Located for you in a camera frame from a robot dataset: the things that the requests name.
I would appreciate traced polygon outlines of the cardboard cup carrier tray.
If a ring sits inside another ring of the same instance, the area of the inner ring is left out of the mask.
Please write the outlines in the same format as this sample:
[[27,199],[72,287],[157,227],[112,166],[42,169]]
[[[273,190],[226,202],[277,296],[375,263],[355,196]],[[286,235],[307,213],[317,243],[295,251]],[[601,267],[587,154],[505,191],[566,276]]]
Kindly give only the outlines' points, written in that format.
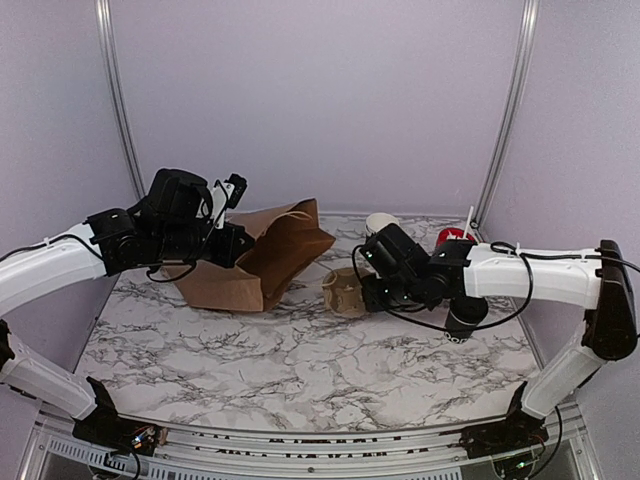
[[331,270],[322,281],[325,308],[343,318],[366,314],[362,288],[352,267]]

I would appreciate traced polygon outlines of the brown paper bag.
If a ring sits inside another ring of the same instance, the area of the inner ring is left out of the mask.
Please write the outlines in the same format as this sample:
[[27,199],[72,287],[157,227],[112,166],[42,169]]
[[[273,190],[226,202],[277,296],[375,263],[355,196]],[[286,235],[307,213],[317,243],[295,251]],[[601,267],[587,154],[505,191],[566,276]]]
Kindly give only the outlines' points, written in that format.
[[317,200],[235,214],[255,239],[253,248],[231,269],[200,261],[179,280],[185,267],[165,267],[186,303],[193,308],[232,312],[265,312],[282,299],[291,281],[328,251],[335,237],[321,229]]

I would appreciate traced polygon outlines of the black paper coffee cup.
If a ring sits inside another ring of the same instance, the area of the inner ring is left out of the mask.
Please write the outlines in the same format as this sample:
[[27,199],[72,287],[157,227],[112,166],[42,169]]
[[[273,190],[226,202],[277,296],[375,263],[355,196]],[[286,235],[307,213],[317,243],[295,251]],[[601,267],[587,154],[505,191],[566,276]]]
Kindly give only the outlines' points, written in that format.
[[465,343],[476,327],[488,315],[489,307],[484,298],[457,297],[449,302],[445,321],[445,337],[453,343]]

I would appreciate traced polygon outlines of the black plastic cup lid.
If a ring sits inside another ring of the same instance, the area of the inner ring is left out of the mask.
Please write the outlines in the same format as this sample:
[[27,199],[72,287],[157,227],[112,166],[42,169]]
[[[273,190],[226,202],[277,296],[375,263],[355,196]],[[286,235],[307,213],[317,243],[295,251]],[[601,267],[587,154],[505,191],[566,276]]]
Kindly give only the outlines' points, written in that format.
[[484,298],[457,297],[450,301],[445,327],[449,331],[470,329],[479,325],[488,315]]

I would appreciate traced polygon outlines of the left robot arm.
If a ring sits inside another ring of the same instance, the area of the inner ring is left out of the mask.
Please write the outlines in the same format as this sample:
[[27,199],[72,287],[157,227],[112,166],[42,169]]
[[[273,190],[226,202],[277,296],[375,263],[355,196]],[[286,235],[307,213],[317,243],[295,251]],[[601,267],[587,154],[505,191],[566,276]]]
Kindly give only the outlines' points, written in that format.
[[[241,225],[191,217],[158,219],[113,209],[93,215],[53,239],[1,260],[1,312],[83,281],[144,268],[149,274],[199,261],[231,268],[254,245]],[[122,417],[102,382],[44,358],[1,325],[1,380],[12,390],[65,411],[74,437],[119,453],[150,456],[160,426]]]

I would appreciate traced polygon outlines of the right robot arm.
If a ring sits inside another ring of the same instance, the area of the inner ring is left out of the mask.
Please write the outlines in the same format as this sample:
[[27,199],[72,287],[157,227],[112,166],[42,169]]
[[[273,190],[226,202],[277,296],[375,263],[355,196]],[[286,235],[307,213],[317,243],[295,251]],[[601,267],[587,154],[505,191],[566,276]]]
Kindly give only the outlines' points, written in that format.
[[448,301],[439,332],[461,344],[489,329],[488,298],[559,302],[584,311],[584,328],[533,379],[515,391],[503,419],[462,429],[469,458],[506,453],[545,441],[544,423],[554,408],[606,363],[631,355],[638,344],[635,301],[618,245],[552,252],[523,250],[505,242],[447,240],[427,253],[403,231],[391,228],[354,251],[373,268],[358,280],[369,311],[407,320],[411,311]]

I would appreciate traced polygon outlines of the red cylindrical holder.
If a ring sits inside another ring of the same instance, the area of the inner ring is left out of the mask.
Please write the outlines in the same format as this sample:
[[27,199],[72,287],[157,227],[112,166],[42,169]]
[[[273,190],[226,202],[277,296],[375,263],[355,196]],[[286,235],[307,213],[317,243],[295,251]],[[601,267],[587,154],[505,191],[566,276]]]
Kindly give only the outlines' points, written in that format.
[[449,240],[468,240],[477,244],[476,238],[470,232],[460,228],[448,227],[439,232],[436,246],[439,247]]

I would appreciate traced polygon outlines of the stack of paper cups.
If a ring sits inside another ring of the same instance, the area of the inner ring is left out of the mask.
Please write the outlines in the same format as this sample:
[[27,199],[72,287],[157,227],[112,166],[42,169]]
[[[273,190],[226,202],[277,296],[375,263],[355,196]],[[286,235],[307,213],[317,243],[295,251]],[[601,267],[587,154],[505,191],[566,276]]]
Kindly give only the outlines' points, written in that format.
[[399,219],[391,214],[376,212],[367,216],[365,220],[365,235],[375,235],[390,224],[400,225]]

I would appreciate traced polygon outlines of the white straw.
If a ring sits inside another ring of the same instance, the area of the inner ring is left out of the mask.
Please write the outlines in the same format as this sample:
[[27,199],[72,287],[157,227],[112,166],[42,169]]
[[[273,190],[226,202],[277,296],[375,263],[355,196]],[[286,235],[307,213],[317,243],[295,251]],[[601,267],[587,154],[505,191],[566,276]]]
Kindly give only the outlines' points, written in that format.
[[466,240],[468,238],[468,234],[470,233],[471,223],[472,223],[473,215],[474,215],[474,210],[475,210],[475,207],[473,205],[471,205],[469,207],[469,211],[468,211],[468,215],[467,215],[466,223],[465,223],[465,228],[463,230],[463,235],[462,235],[462,239],[463,240]]

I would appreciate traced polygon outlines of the left aluminium frame post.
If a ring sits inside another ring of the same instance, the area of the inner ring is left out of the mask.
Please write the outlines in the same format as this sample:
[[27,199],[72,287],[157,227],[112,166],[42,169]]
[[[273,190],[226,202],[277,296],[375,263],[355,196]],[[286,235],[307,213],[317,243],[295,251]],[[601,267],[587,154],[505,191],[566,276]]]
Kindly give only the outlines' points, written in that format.
[[131,182],[133,193],[135,199],[139,201],[146,194],[146,188],[126,107],[112,21],[111,2],[109,0],[96,0],[94,6],[98,36],[117,133],[123,150],[126,171]]

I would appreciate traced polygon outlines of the aluminium frame post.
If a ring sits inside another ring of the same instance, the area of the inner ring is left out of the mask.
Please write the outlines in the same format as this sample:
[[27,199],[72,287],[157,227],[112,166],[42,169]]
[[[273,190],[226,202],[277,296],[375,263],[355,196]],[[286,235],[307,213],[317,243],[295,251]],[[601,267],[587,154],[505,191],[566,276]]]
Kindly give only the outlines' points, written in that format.
[[123,150],[126,171],[131,182],[133,193],[135,199],[139,201],[146,194],[146,188],[126,107],[112,21],[111,2],[109,0],[96,0],[94,6],[98,36],[117,133]]
[[497,191],[500,175],[506,163],[511,134],[524,96],[528,72],[533,55],[534,39],[539,17],[540,2],[526,0],[523,9],[515,49],[513,68],[510,77],[505,106],[492,151],[489,168],[480,192],[475,210],[474,223],[482,227]]

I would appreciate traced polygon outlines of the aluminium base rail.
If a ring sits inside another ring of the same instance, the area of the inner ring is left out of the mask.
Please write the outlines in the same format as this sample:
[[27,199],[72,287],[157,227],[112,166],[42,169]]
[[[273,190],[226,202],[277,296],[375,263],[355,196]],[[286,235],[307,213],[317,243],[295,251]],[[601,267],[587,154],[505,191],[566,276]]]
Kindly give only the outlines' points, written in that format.
[[132,458],[76,439],[73,424],[41,408],[19,479],[600,479],[576,405],[546,421],[549,438],[500,455],[470,458],[465,423],[365,432],[267,432],[161,423],[160,444]]

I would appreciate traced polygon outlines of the right aluminium frame post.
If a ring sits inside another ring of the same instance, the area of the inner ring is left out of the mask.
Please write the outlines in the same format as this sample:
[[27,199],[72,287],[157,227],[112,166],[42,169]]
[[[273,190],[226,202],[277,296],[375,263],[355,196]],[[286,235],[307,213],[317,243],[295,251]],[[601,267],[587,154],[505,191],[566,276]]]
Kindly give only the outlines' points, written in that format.
[[528,72],[533,55],[534,39],[539,17],[540,2],[526,0],[523,9],[515,49],[513,68],[510,77],[505,106],[492,151],[489,168],[480,192],[475,210],[474,223],[482,227],[497,191],[500,175],[506,163],[511,134],[524,96]]

